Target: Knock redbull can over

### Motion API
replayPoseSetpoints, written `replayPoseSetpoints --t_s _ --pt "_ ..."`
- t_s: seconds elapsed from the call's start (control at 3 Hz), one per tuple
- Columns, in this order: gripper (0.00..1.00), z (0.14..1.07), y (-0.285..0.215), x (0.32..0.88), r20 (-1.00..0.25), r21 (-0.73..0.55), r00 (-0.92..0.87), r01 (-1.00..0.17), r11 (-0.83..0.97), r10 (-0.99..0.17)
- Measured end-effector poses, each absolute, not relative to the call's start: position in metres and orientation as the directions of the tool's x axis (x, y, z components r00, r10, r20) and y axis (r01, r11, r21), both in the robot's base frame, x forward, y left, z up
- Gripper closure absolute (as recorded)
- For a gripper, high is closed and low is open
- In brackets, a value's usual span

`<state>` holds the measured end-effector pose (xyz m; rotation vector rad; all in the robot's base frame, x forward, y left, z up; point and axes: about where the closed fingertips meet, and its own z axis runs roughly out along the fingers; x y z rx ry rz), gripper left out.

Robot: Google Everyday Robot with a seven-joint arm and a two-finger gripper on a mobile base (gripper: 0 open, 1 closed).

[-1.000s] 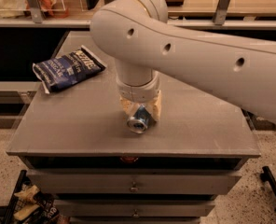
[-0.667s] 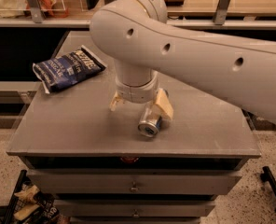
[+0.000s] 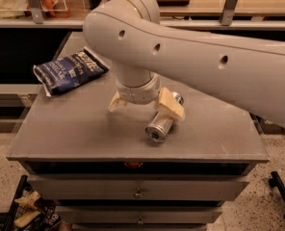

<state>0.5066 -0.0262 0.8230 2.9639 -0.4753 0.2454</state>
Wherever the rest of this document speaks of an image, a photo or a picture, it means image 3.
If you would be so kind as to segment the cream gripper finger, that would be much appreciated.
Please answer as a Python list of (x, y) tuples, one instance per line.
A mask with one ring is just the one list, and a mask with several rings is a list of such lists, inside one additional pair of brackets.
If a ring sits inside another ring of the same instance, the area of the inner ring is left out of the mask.
[(167, 88), (161, 88), (154, 108), (156, 111), (170, 116), (173, 119), (183, 120), (185, 118), (183, 106), (174, 98), (172, 92)]
[(117, 91), (111, 100), (111, 103), (109, 105), (109, 111), (113, 112), (117, 109), (124, 108), (126, 106), (127, 106), (127, 101)]

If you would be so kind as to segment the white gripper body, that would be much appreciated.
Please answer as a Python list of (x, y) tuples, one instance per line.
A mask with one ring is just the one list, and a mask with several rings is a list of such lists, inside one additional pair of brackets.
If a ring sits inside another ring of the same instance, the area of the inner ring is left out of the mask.
[(156, 100), (160, 94), (162, 83), (158, 74), (151, 73), (149, 79), (142, 84), (125, 84), (117, 79), (119, 97), (129, 103), (145, 105)]

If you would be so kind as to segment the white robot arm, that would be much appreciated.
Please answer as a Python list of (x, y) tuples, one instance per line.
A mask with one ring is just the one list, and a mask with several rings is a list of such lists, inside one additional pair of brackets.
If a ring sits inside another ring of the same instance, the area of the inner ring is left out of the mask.
[(83, 33), (112, 61), (121, 100), (156, 100), (165, 76), (285, 128), (285, 42), (164, 27), (156, 0), (110, 0)]

